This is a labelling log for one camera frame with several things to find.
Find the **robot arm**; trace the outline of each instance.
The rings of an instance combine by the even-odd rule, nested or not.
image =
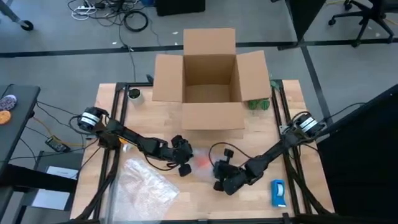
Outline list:
[[[264,171],[272,161],[291,147],[313,141],[323,127],[324,125],[319,124],[309,113],[303,113],[282,131],[279,142],[264,154],[248,159],[244,163],[244,167],[229,164],[233,151],[226,149],[224,154],[227,156],[227,160],[215,162],[213,172],[218,181],[215,183],[214,189],[232,195],[244,184],[254,184],[264,175]]]
[[[146,157],[160,161],[168,161],[174,166],[180,166],[178,171],[180,176],[186,176],[191,173],[191,168],[186,164],[191,157],[192,148],[186,139],[180,135],[172,139],[172,148],[168,147],[168,142],[157,138],[146,138],[133,130],[123,126],[115,119],[109,119],[106,126],[100,122],[105,116],[109,117],[107,111],[91,107],[78,118],[78,126],[84,131],[95,134],[99,137],[99,144],[107,149],[119,149],[119,138],[123,138],[129,143],[137,146],[138,150]]]

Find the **wooden table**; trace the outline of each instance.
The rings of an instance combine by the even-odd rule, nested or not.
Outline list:
[[[303,95],[298,80],[284,80],[285,93],[288,100],[290,114],[306,110]],[[99,86],[95,106],[111,111],[115,84],[101,84]],[[244,130],[229,131],[186,131],[181,129],[180,103],[155,102],[152,101],[152,88],[141,88],[146,99],[139,108],[134,108],[129,101],[127,106],[125,125],[146,137],[157,137],[170,141],[176,134],[181,134],[194,148],[208,149],[212,144],[226,141],[244,150],[251,156],[264,153],[278,140],[277,127],[274,117],[274,109],[267,111],[246,111]],[[121,110],[122,99],[119,100],[118,113]],[[223,154],[223,147],[214,149],[214,157]],[[96,146],[89,147],[85,151],[83,162],[89,158]],[[136,148],[129,152],[121,153],[119,172],[122,172],[123,164],[132,157],[144,159]],[[89,163],[86,164],[80,174],[78,186],[73,203],[71,218],[76,217],[86,207],[96,192],[100,176],[103,151],[98,152]],[[246,158],[239,152],[234,153],[233,164],[242,164]],[[308,188],[313,192],[321,204],[333,211],[329,190],[326,184],[320,158],[316,151],[302,146],[301,162]],[[154,161],[157,166],[164,166],[165,162]],[[168,172],[160,171],[167,180],[180,190],[180,194],[164,216],[164,220],[197,220],[197,219],[230,219],[230,218],[275,218],[281,217],[283,212],[294,216],[288,185],[286,184],[285,200],[287,207],[274,208],[271,205],[270,182],[274,179],[287,181],[282,156],[271,163],[265,171],[263,178],[254,185],[245,185],[234,195],[228,196],[224,192],[213,190],[213,184],[197,179],[194,175],[180,177],[178,170]],[[302,203],[301,193],[298,194],[299,202]],[[101,207],[103,215],[106,204]]]

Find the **floor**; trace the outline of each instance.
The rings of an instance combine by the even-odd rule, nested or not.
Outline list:
[[[67,8],[68,1],[9,1],[12,1],[11,8],[15,13],[34,23],[35,30],[26,32],[0,15],[0,55],[9,52],[115,49],[122,46],[117,26],[103,27],[95,20],[74,20]],[[79,4],[81,1],[74,2],[72,7]],[[153,21],[153,30],[159,35],[159,43],[150,29],[131,33],[122,27],[123,40],[133,47],[181,45],[183,30],[197,27],[233,27],[236,29],[237,42],[297,40],[283,1],[272,4],[269,0],[207,0],[206,11],[203,13],[167,17],[158,17],[155,9],[151,7],[143,11]],[[324,5],[307,31],[305,40],[354,39],[359,32],[359,19],[341,18],[333,27],[327,25],[333,14],[343,11],[341,3]],[[387,17],[398,21],[397,14],[389,14]],[[143,21],[137,19],[134,22],[139,26]],[[398,34],[398,26],[389,25]],[[369,23],[364,39],[385,37],[387,34],[377,24]],[[307,108],[318,119],[322,119],[325,112],[333,114],[352,103],[366,102],[398,82],[398,44],[363,44],[357,49],[350,45],[308,46],[310,60],[315,69],[310,69],[311,73],[307,67],[308,58],[303,56],[302,49],[237,49],[238,53],[254,50],[265,52],[271,78],[300,80]],[[40,101],[81,113],[95,102],[100,83],[145,81],[146,74],[154,73],[154,60],[158,53],[163,52],[132,53],[136,66],[135,80],[131,59],[127,53],[3,57],[0,58],[0,83],[39,85],[42,89]],[[182,51],[168,53],[182,54]],[[69,119],[69,115],[64,112],[46,109],[62,122],[66,123]],[[340,119],[350,111],[341,113],[333,120]],[[41,110],[36,110],[36,113],[37,117],[64,141],[81,141],[79,135],[59,125]],[[29,121],[28,125],[45,132],[43,127],[33,121]],[[51,150],[44,144],[45,139],[32,131],[25,130],[22,137],[36,154],[39,151]],[[18,144],[13,156],[30,155],[24,145]],[[33,159],[15,160],[13,163],[26,167],[34,165]],[[1,223],[11,223],[20,198],[20,194],[13,195],[12,203]],[[62,221],[57,220],[57,215],[52,217],[55,217],[52,222]]]

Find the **clear plastic bag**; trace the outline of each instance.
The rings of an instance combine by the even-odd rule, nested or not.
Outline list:
[[[143,160],[129,159],[113,189],[108,223],[159,223],[178,194],[176,186]]]

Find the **paper sheet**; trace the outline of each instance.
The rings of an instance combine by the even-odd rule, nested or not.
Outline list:
[[[60,177],[76,179],[78,170],[50,166],[46,173],[58,175]],[[68,192],[57,192],[53,190],[40,189],[36,194],[36,198],[33,201],[32,206],[64,210],[68,202],[68,198]]]

